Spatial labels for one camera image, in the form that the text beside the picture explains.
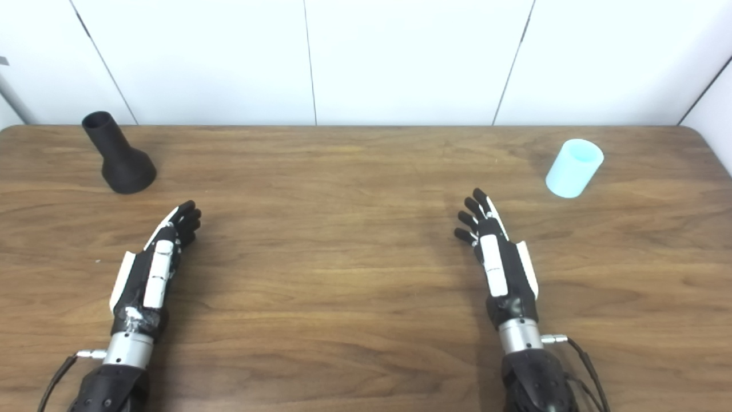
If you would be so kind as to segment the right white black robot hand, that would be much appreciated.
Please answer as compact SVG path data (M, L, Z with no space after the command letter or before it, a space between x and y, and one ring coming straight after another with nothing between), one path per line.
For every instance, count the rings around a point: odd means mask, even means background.
M470 245L486 277L489 295L486 310L494 328L509 320L539 321L538 284L532 274L525 243L510 240L491 198L474 188L465 198L465 211L457 218L462 227L457 239Z

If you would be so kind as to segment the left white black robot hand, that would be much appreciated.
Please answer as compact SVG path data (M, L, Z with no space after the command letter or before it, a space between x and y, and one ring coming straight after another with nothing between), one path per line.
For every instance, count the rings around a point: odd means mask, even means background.
M180 268L183 250L196 239L201 216L196 203L188 200L162 219L141 251L125 252L109 300L112 335L162 336L169 321L169 282Z

